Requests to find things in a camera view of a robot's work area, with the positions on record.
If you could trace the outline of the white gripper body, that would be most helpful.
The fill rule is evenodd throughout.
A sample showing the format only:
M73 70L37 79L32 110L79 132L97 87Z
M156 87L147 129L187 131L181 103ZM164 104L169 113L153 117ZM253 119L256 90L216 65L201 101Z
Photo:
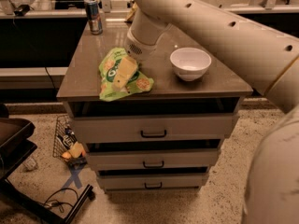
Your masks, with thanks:
M170 23L154 19L139 9L124 43L127 54L138 62L147 60L157 49L163 33L170 27Z

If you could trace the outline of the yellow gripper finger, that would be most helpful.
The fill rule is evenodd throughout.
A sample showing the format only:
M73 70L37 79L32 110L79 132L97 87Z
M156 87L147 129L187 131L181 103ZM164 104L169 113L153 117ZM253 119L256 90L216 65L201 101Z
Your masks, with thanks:
M130 56L121 59L116 76L113 79L112 87L114 90L121 90L132 78L138 69L136 60Z

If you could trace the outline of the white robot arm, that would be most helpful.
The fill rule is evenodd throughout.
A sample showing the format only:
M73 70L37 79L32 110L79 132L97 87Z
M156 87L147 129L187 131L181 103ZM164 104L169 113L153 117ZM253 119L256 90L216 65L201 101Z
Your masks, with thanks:
M128 54L148 59L174 25L284 112L257 146L242 224L299 224L299 39L200 0L134 0Z

